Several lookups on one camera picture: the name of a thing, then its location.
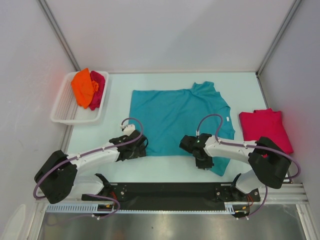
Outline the teal t shirt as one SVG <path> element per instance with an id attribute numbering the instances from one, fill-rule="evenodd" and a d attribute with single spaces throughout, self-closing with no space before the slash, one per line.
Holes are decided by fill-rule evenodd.
<path id="1" fill-rule="evenodd" d="M 185 135 L 201 133 L 234 139 L 231 108 L 213 82 L 194 83 L 190 89 L 134 90 L 129 117 L 138 119 L 149 144 L 148 156 L 188 156 L 179 147 Z"/>

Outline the white perforated plastic basket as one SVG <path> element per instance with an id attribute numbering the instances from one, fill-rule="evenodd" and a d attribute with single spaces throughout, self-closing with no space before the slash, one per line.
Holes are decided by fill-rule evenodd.
<path id="1" fill-rule="evenodd" d="M 105 86 L 100 106 L 95 110 L 91 110 L 89 107 L 85 109 L 78 105 L 71 86 L 71 81 L 76 73 L 76 71 L 68 73 L 62 81 L 50 114 L 50 119 L 54 123 L 65 125 L 90 125 L 100 120 L 108 88 L 109 73 L 106 71 L 98 72 L 104 77 Z"/>

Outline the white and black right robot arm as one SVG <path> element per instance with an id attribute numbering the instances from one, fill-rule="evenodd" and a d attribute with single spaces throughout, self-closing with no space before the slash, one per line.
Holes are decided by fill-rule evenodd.
<path id="1" fill-rule="evenodd" d="M 185 135 L 179 147 L 192 154 L 199 169 L 213 167 L 215 157 L 250 165 L 251 170 L 238 174 L 231 184 L 230 194 L 237 201 L 242 201 L 252 190 L 261 187 L 280 189 L 292 162 L 267 137 L 261 137 L 258 141 L 237 142 L 202 133 L 198 136 Z"/>

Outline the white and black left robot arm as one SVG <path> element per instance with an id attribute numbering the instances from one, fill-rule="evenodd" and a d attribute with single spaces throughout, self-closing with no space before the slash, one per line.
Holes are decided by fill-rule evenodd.
<path id="1" fill-rule="evenodd" d="M 101 173 L 85 175 L 101 165 L 146 156 L 148 138 L 138 130 L 109 140 L 105 145 L 75 155 L 53 152 L 34 176 L 35 199 L 57 204 L 67 198 L 101 201 L 114 197 L 114 189 Z"/>

